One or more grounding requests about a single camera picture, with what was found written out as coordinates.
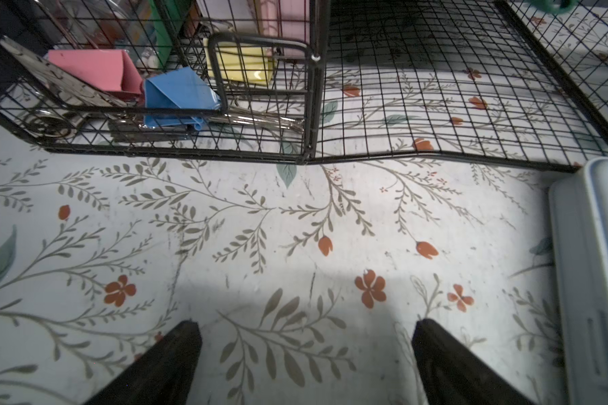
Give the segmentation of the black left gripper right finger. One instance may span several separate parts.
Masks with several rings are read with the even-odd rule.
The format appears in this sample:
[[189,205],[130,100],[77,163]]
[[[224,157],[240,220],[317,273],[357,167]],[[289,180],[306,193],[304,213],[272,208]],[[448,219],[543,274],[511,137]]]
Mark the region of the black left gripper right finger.
[[415,324],[411,347],[430,404],[531,403],[432,319]]

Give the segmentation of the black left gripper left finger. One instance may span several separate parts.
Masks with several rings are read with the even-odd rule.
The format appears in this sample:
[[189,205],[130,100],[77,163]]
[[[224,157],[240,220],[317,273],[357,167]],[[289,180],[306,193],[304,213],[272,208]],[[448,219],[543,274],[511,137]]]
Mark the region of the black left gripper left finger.
[[199,324],[180,322],[86,403],[187,403],[202,344]]

